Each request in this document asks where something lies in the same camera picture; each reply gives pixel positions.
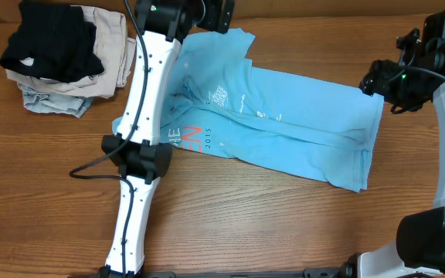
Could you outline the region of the light blue printed t-shirt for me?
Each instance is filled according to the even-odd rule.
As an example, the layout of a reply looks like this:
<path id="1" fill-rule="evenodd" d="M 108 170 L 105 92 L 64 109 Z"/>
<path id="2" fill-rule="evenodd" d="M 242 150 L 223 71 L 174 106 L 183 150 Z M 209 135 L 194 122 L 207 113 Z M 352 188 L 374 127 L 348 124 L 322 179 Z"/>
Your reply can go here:
<path id="1" fill-rule="evenodd" d="M 367 187 L 384 100 L 357 88 L 257 68 L 241 29 L 188 36 L 161 113 L 161 141 L 221 158 Z"/>

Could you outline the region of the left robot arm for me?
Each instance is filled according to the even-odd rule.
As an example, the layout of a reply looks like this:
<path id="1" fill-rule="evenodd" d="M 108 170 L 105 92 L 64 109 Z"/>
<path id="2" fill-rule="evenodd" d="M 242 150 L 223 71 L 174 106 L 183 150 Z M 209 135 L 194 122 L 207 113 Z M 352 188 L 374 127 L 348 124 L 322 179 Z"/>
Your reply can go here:
<path id="1" fill-rule="evenodd" d="M 123 117 L 116 131 L 102 140 L 104 153 L 118 167 L 121 200 L 100 277 L 143 275 L 149 209 L 172 159 L 172 147 L 161 142 L 160 134 L 168 78 L 191 28 L 226 33 L 234 6 L 233 0 L 137 0 L 127 9 L 137 50 Z"/>

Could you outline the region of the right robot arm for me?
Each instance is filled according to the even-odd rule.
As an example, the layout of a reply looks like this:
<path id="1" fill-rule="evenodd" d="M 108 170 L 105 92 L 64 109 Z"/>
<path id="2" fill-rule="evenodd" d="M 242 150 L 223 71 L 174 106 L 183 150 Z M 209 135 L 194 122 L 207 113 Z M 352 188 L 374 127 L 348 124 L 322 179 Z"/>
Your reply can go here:
<path id="1" fill-rule="evenodd" d="M 376 60 L 359 84 L 379 94 L 392 114 L 415 112 L 431 101 L 439 126 L 439 179 L 433 207 L 402 219 L 396 241 L 354 255 L 336 277 L 434 277 L 445 274 L 445 11 L 426 17 L 422 29 L 399 37 L 399 62 Z"/>

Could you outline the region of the beige folded garment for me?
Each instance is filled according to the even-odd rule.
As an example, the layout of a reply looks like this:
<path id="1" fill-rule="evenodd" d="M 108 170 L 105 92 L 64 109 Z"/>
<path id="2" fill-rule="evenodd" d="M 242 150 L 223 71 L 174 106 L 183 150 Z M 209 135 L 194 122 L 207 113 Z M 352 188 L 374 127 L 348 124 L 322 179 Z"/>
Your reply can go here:
<path id="1" fill-rule="evenodd" d="M 72 83 L 40 80 L 8 69 L 10 80 L 29 86 L 41 93 L 58 93 L 73 97 L 110 98 L 118 87 L 124 87 L 135 56 L 136 41 L 127 36 L 124 14 L 103 8 L 82 6 L 84 20 L 96 26 L 93 53 L 100 59 L 104 71 L 96 76 L 85 76 Z"/>

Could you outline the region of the black folded garment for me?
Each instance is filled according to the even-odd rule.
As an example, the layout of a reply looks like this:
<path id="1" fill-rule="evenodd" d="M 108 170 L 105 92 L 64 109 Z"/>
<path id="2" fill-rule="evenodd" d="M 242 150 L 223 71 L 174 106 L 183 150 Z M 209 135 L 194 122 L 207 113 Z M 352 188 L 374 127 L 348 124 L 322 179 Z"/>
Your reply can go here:
<path id="1" fill-rule="evenodd" d="M 22 22 L 8 38 L 0 65 L 25 76 L 62 83 L 104 71 L 94 54 L 96 26 L 79 6 L 35 1 L 19 3 Z"/>

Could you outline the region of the light denim folded garment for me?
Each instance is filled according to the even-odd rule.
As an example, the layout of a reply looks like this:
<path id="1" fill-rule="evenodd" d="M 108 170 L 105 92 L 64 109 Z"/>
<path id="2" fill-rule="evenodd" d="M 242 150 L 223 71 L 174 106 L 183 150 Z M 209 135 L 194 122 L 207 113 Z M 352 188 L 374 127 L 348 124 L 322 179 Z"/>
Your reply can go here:
<path id="1" fill-rule="evenodd" d="M 22 91 L 24 108 L 37 114 L 67 114 L 81 118 L 94 100 L 93 97 L 42 93 L 21 83 L 18 83 L 18 88 Z"/>

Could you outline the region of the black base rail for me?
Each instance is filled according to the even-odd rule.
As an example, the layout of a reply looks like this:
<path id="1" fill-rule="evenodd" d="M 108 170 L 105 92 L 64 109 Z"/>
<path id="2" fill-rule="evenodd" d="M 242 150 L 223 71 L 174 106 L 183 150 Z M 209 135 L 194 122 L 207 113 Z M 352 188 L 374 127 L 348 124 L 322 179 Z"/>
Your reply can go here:
<path id="1" fill-rule="evenodd" d="M 357 271 L 353 266 L 307 268 L 300 272 L 249 272 L 249 273 L 129 273 L 126 277 L 139 278 L 354 278 Z"/>

